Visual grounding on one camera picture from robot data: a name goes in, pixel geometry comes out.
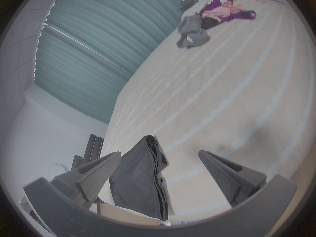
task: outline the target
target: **teal curtain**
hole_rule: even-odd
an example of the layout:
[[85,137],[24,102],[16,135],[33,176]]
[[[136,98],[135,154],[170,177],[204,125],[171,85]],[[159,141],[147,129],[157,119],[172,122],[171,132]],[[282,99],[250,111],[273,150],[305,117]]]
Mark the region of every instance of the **teal curtain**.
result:
[[177,27],[182,0],[57,0],[36,53],[35,83],[109,123],[118,93]]

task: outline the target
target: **pile of clothes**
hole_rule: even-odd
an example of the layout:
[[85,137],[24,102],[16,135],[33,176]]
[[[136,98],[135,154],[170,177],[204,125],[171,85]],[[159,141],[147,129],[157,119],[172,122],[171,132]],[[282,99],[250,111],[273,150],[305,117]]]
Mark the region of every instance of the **pile of clothes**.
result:
[[256,13],[253,10],[245,10],[241,5],[234,5],[232,0],[227,0],[223,4],[220,0],[213,0],[207,3],[199,14],[187,16],[179,22],[178,32],[181,37],[177,46],[191,48],[203,45],[209,40],[207,29],[234,18],[255,19],[255,17]]

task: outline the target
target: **bed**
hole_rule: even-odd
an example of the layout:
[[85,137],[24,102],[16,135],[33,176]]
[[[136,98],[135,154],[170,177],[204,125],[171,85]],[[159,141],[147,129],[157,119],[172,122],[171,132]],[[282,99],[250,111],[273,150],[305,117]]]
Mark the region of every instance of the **bed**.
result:
[[[206,150],[289,178],[315,138],[315,47],[290,6],[236,0],[256,19],[207,30],[205,45],[178,49],[175,30],[120,92],[101,156],[155,136],[169,220],[204,219],[231,206],[198,158]],[[99,198],[114,204],[107,181]]]

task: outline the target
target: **gray garment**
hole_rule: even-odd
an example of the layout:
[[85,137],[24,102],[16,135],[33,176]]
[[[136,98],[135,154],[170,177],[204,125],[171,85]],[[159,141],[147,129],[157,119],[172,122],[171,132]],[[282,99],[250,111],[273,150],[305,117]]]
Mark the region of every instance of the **gray garment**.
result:
[[157,179],[167,161],[158,148],[155,137],[142,138],[122,156],[120,165],[110,177],[115,206],[131,209],[144,215],[168,219],[167,197],[162,178]]
[[177,42],[179,48],[190,48],[194,46],[203,45],[209,39],[206,30],[201,28],[202,19],[199,15],[193,15],[185,17],[179,22],[178,32],[181,34],[180,39]]

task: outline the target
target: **striped bed sheet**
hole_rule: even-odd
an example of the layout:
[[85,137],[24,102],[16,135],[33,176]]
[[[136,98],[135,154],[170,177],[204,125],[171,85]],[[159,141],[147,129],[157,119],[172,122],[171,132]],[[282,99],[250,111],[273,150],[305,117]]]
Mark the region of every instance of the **striped bed sheet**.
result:
[[[290,177],[315,138],[315,46],[288,5],[236,0],[256,19],[207,30],[210,41],[178,49],[175,30],[122,89],[101,156],[158,139],[169,219],[194,221],[231,207],[198,158],[207,150]],[[113,203],[107,181],[99,198]]]

